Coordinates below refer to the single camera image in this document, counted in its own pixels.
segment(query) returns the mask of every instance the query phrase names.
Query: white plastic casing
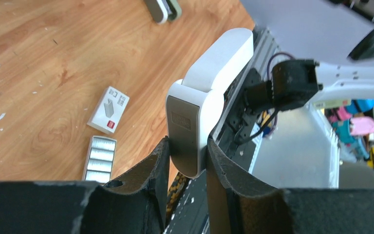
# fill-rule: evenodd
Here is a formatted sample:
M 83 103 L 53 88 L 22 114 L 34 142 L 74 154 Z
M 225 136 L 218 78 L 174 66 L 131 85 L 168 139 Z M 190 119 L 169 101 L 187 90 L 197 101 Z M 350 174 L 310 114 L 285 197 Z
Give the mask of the white plastic casing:
M 113 134 L 130 98 L 113 87 L 108 87 L 98 102 L 87 124 L 106 134 Z
M 246 28 L 228 30 L 190 67 L 183 80 L 170 87 L 166 98 L 170 154 L 185 176 L 197 178 L 205 169 L 207 139 L 223 112 L 223 94 L 252 56 L 253 33 Z
M 374 66 L 339 66 L 321 62 L 316 67 L 318 84 L 323 85 L 312 102 L 336 99 L 374 99 Z

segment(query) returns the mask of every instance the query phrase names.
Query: teal object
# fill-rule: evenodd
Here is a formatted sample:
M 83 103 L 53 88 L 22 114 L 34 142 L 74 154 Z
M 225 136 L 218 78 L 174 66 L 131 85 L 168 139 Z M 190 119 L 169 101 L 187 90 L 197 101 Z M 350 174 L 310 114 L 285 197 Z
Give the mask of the teal object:
M 339 140 L 345 144 L 352 144 L 356 142 L 356 138 L 351 136 L 350 120 L 339 121 L 332 123 L 332 127 L 335 130 Z
M 363 137 L 356 137 L 355 142 L 346 146 L 349 152 L 352 152 L 356 158 L 368 160 L 370 158 L 369 152 L 366 150 L 365 141 Z

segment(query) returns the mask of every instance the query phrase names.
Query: cable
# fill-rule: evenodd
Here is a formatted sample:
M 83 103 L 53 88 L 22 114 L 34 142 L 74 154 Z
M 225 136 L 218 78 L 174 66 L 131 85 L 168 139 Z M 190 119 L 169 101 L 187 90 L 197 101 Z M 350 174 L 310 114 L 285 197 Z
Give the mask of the cable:
M 279 110 L 278 109 L 275 109 L 275 111 L 273 112 L 273 114 L 267 119 L 267 121 L 260 127 L 260 129 L 253 135 L 249 136 L 248 138 L 244 139 L 243 141 L 237 141 L 236 137 L 237 135 L 239 135 L 242 131 L 242 128 L 240 130 L 237 131 L 237 133 L 235 134 L 234 136 L 234 140 L 235 142 L 238 144 L 238 145 L 242 145 L 244 143 L 247 143 L 251 140 L 253 140 L 255 137 L 257 137 L 258 135 L 260 135 L 261 133 L 263 133 L 263 131 L 265 130 L 265 128 L 269 125 L 269 123 L 273 120 L 273 118 L 275 118 L 279 113 Z
M 264 119 L 266 118 L 266 116 L 267 115 L 270 115 L 270 112 L 267 110 L 267 111 L 263 111 L 262 112 L 262 114 L 261 114 L 261 122 L 260 122 L 260 124 L 263 124 L 263 122 L 264 122 Z M 233 140 L 234 140 L 234 142 L 236 142 L 236 143 L 239 143 L 240 141 L 239 141 L 239 136 L 240 136 L 240 133 L 242 133 L 242 131 L 243 131 L 243 129 L 244 129 L 244 127 L 245 127 L 246 125 L 242 125 L 238 130 L 237 130 L 237 132 L 236 132 L 236 134 L 234 135 L 234 137 L 233 137 Z
M 277 52 L 274 55 L 272 55 L 272 57 L 269 59 L 269 62 L 267 63 L 267 80 L 272 80 L 270 76 L 270 66 L 272 65 L 273 59 L 275 59 L 279 55 L 285 55 L 285 56 L 288 56 L 290 59 L 296 59 L 293 55 L 287 52 Z M 278 123 L 278 118 L 275 117 L 272 129 L 270 130 L 269 134 L 267 134 L 265 137 L 269 137 L 273 134 L 273 132 L 276 130 L 277 123 Z

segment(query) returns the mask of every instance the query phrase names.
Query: gray object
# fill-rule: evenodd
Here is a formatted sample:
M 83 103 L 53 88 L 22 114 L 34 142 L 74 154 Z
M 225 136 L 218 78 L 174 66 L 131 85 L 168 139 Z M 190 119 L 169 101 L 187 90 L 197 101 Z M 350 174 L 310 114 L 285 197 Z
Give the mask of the gray object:
M 197 155 L 200 107 L 172 96 L 167 98 L 166 106 L 167 116 L 171 117 L 171 121 L 167 121 L 168 135 L 180 136 L 171 139 L 171 160 L 185 176 L 194 177 L 205 168 L 205 165 L 198 165 L 199 162 L 204 162 L 204 159 L 186 157 Z
M 374 189 L 373 169 L 363 162 L 344 162 L 339 171 L 339 188 Z
M 117 141 L 108 137 L 93 136 L 88 148 L 82 180 L 107 183 L 111 179 Z
M 338 188 L 338 138 L 325 116 L 310 105 L 278 116 L 252 174 L 277 188 Z
M 157 24 L 167 20 L 174 21 L 181 16 L 182 10 L 177 0 L 144 0 L 152 19 Z
M 112 100 L 108 99 L 108 103 L 104 103 L 105 116 L 111 118 L 114 114 L 114 106 L 112 105 Z

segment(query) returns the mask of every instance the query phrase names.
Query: black cable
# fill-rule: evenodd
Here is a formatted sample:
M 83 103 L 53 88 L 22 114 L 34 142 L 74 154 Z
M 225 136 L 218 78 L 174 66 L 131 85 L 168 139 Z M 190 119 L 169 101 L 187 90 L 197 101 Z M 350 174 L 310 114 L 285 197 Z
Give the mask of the black cable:
M 234 139 L 234 140 L 236 141 L 236 143 L 238 145 L 243 145 L 243 144 L 253 140 L 255 137 L 257 137 L 258 135 L 263 133 L 263 131 L 267 128 L 267 126 L 270 124 L 270 122 L 278 115 L 278 113 L 279 113 L 279 110 L 277 108 L 275 108 L 275 111 L 270 115 L 270 117 L 267 119 L 267 121 L 260 127 L 260 129 L 255 134 L 249 136 L 248 138 L 244 139 L 243 141 L 236 141 L 236 139 Z
M 270 76 L 270 73 L 271 73 L 270 66 L 272 65 L 273 59 L 275 59 L 279 55 L 288 56 L 290 59 L 296 59 L 293 55 L 291 55 L 288 52 L 277 52 L 277 53 L 275 53 L 272 57 L 270 57 L 269 62 L 267 62 L 267 80 L 272 80 L 272 78 Z

